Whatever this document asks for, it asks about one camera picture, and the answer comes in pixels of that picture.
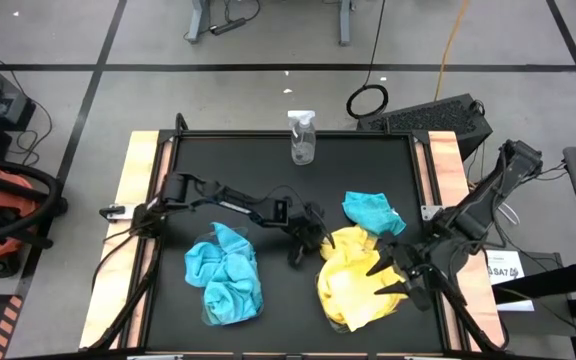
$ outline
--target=crumpled blue towel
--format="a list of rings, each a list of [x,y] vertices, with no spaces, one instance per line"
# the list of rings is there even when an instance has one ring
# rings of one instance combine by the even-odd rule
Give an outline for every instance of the crumpled blue towel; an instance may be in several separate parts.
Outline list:
[[[399,235],[406,228],[406,223],[390,206],[384,194],[347,191],[342,205],[350,220],[373,234],[391,231]]]
[[[263,305],[255,251],[248,240],[226,225],[212,225],[219,245],[201,242],[186,253],[186,282],[205,287],[204,311],[210,324],[255,317]]]

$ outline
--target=wooden board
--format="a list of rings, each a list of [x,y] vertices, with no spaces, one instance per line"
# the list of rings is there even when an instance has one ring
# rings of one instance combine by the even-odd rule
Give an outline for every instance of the wooden board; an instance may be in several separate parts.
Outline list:
[[[468,193],[466,177],[464,174],[457,139],[452,132],[430,132],[430,148],[435,165],[435,173],[443,205],[456,205]],[[156,150],[158,132],[136,131],[132,133],[124,171],[117,191],[117,203],[139,204],[146,200],[150,175],[153,169],[153,160]],[[159,174],[159,184],[165,175],[171,148],[164,150],[162,171]],[[423,147],[418,144],[416,153],[419,159],[419,169],[422,177],[424,198],[432,199],[428,169],[426,168]],[[127,229],[128,222],[110,225],[108,234]],[[103,254],[114,248],[123,238],[109,241]],[[126,247],[115,254],[100,271],[97,286],[90,301],[90,308],[86,318],[86,325],[81,339],[81,346],[87,346],[96,341],[113,321],[117,312],[126,301],[128,285],[135,261],[137,241],[131,241]],[[146,251],[146,258],[142,266],[142,274],[150,259],[150,252]],[[500,345],[503,343],[503,332],[497,314],[496,304],[492,294],[492,287],[488,279],[488,271],[483,254],[471,256],[463,269],[457,274],[460,288],[468,301],[468,311],[472,314],[479,326],[488,334],[491,340]],[[445,302],[446,320],[449,330],[449,339],[453,349],[459,349],[459,333],[457,330],[454,312]],[[132,319],[132,328],[129,334],[128,345],[136,346],[141,330],[141,317],[143,301],[135,310]],[[471,339],[471,347],[477,349]]]

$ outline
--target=concrete floor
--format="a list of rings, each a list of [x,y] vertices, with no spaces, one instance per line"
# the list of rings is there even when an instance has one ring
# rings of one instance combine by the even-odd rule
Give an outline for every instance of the concrete floor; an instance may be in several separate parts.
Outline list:
[[[0,0],[0,58],[17,64],[95,64],[118,3]],[[250,1],[234,3],[246,15],[254,11]],[[189,1],[130,0],[108,63],[368,63],[381,2],[355,3],[349,47],[337,46],[337,7],[312,0],[262,0],[259,17],[246,26],[219,37],[206,34],[191,46],[182,40],[190,23]],[[556,3],[576,43],[576,1]],[[388,0],[375,62],[438,64],[459,6],[459,0]],[[215,2],[214,22],[222,22],[222,11]],[[472,0],[449,62],[574,65],[545,0]],[[18,72],[27,93],[55,123],[38,148],[37,167],[49,173],[58,173],[78,116],[81,120],[82,101],[95,77],[93,68],[87,70]],[[97,210],[114,199],[131,131],[171,128],[177,112],[192,129],[285,129],[286,111],[303,108],[317,112],[320,129],[350,130],[356,122],[346,114],[345,102],[365,76],[353,71],[104,72],[90,112],[83,112],[85,126],[66,180],[69,213],[53,223],[55,246],[39,260],[8,356],[77,349],[107,228]],[[388,88],[388,109],[394,110],[430,101],[437,73],[374,72],[371,80]],[[508,138],[542,150],[548,167],[559,163],[564,147],[576,145],[576,72],[446,73],[441,96],[461,93],[484,102],[494,129],[486,142],[486,169]],[[358,101],[360,111],[377,100]],[[37,112],[30,128],[42,133],[46,126],[45,115]],[[479,173],[477,162],[471,178]],[[559,252],[565,264],[576,262],[576,200],[566,177],[530,183],[508,202],[522,219],[509,229],[515,243],[528,251]],[[14,292],[17,281],[0,281],[0,293]],[[510,348],[520,354],[571,356],[569,342],[561,338],[522,336],[511,329],[511,339]]]

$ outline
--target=yellow towel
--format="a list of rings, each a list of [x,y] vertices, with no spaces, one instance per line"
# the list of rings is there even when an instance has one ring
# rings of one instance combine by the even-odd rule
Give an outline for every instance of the yellow towel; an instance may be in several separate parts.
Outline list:
[[[327,239],[322,244],[320,253],[327,261],[317,282],[326,315],[355,331],[395,311],[405,295],[375,295],[374,292],[403,279],[392,267],[366,276],[379,260],[379,252],[373,250],[377,239],[358,226],[337,230],[332,237],[335,249]]]

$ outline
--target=white paper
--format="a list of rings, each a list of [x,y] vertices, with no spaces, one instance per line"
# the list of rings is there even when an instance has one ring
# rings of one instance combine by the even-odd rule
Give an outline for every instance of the white paper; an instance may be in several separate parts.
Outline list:
[[[495,285],[524,277],[519,253],[516,251],[486,250],[488,255],[488,276]],[[497,305],[499,311],[535,311],[532,301],[524,300]]]

